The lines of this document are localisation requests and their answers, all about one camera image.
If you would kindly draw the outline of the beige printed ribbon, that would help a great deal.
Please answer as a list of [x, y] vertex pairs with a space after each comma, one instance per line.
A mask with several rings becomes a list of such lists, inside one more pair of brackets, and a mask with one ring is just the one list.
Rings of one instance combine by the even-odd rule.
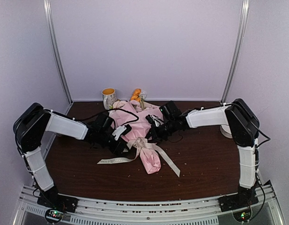
[[126, 157], [116, 157], [110, 159], [101, 159], [98, 165], [112, 165], [112, 164], [122, 164], [129, 163], [140, 157], [142, 164], [147, 172], [147, 174], [153, 174], [161, 169], [161, 158], [167, 163], [171, 170], [180, 177], [180, 169], [175, 165], [171, 158], [166, 154], [166, 152], [160, 148], [156, 143], [149, 143], [146, 138], [139, 137], [134, 140], [130, 140], [127, 143], [128, 149], [132, 147], [136, 148], [136, 155], [133, 159], [128, 159]]

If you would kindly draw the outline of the white fake flower stem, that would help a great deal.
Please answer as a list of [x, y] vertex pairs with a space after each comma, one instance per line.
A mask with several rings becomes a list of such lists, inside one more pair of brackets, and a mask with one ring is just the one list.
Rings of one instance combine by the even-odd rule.
[[147, 98], [147, 95], [148, 95], [147, 92], [143, 91], [143, 92], [140, 93], [140, 98], [142, 100], [145, 100]]

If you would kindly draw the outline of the orange fake flower stem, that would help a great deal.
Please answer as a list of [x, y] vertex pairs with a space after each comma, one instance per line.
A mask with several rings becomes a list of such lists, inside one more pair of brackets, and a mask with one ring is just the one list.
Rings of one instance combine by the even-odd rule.
[[135, 89], [130, 100], [141, 101], [141, 89]]

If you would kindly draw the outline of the white patterned mug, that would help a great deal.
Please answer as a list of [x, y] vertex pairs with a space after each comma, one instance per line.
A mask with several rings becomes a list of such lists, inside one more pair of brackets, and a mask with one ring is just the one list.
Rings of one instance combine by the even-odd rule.
[[106, 88], [102, 90], [103, 105], [105, 110], [111, 109], [113, 104], [117, 101], [116, 91], [114, 88]]

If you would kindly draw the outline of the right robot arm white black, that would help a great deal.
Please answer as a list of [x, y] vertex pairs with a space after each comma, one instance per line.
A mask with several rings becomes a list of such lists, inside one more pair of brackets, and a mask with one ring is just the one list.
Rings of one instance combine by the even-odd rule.
[[252, 200], [259, 166], [259, 120], [241, 98], [219, 106], [201, 107], [181, 112], [173, 101], [160, 107], [165, 122], [156, 125], [152, 116], [146, 116], [151, 125], [146, 138], [151, 142], [167, 140], [174, 132], [206, 126], [220, 126], [221, 133], [234, 141], [240, 159], [240, 179], [235, 204], [244, 207]]

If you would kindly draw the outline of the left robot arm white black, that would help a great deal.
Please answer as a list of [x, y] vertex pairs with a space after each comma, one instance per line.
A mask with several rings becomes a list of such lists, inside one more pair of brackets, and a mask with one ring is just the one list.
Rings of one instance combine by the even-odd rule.
[[120, 156], [127, 150], [123, 136], [131, 129], [128, 123], [116, 127], [115, 120], [107, 112], [74, 118], [44, 108], [37, 102], [32, 103], [13, 125], [17, 149], [40, 190], [40, 197], [51, 208], [59, 207], [62, 199], [44, 158], [43, 143], [48, 135], [98, 144]]

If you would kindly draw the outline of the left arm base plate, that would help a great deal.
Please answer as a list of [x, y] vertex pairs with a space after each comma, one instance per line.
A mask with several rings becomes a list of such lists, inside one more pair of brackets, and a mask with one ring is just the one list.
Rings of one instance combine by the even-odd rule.
[[37, 204], [45, 206], [47, 208], [57, 209], [61, 212], [75, 213], [78, 199], [64, 195], [58, 195], [57, 200], [53, 202], [52, 200], [45, 199], [44, 196], [40, 196], [37, 200]]

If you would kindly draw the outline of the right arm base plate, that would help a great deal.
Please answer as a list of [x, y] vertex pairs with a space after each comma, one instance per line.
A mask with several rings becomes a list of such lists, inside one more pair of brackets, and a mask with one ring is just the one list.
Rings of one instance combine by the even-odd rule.
[[259, 202], [258, 197], [253, 194], [252, 196], [244, 194], [225, 195], [218, 199], [221, 212], [230, 210], [238, 210], [240, 208], [249, 207], [250, 205], [257, 204]]

